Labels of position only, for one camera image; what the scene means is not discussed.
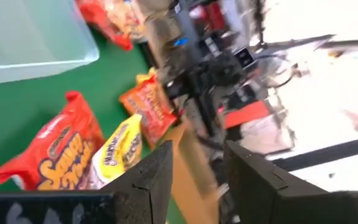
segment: transparent plastic container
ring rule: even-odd
[[[56,75],[98,58],[74,0],[0,0],[0,83]]]

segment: cardboard box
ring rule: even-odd
[[[187,224],[218,223],[217,183],[189,122],[164,140],[173,141],[172,195]]]

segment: green table surface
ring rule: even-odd
[[[104,136],[109,137],[128,115],[118,97],[135,85],[135,76],[147,72],[138,48],[124,52],[93,31],[100,50],[98,61],[45,78],[0,84],[0,165],[22,152],[38,130],[65,105],[65,92],[82,92],[94,111]],[[144,144],[142,155],[149,153]],[[19,190],[9,181],[0,192]],[[184,223],[171,199],[170,224]]]

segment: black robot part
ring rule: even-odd
[[[327,192],[232,141],[224,166],[241,223],[358,223],[358,192]]]
[[[219,39],[217,36],[205,39],[199,43],[202,49],[213,49],[207,46]],[[248,79],[249,71],[246,68],[253,65],[254,60],[247,49],[238,51],[235,55],[216,45],[215,57],[201,62],[179,72],[175,78],[163,84],[164,90],[170,100],[188,95],[195,100],[208,134],[213,137],[222,127],[216,125],[218,108],[213,101],[216,86],[230,87],[243,83]]]

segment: chips bag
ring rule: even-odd
[[[139,85],[143,81],[149,80],[152,77],[155,77],[155,79],[158,80],[157,72],[155,71],[154,68],[150,68],[149,73],[147,75],[144,75],[144,74],[136,75],[136,85]],[[156,87],[155,91],[157,92],[157,97],[161,104],[161,107],[163,108],[163,110],[169,111],[171,113],[173,110],[168,102],[167,96],[165,96],[163,88],[161,87],[161,85],[159,83],[155,87]]]
[[[91,108],[77,91],[28,148],[0,167],[0,184],[9,178],[24,190],[87,189],[88,167],[104,143]]]
[[[108,19],[122,32],[136,42],[146,41],[144,26],[137,18],[132,1],[102,0]]]
[[[122,122],[102,148],[93,156],[89,187],[100,189],[122,175],[141,159],[140,121],[134,114]]]
[[[176,120],[169,109],[162,106],[158,85],[154,75],[119,97],[130,114],[142,115],[142,132],[151,149]]]

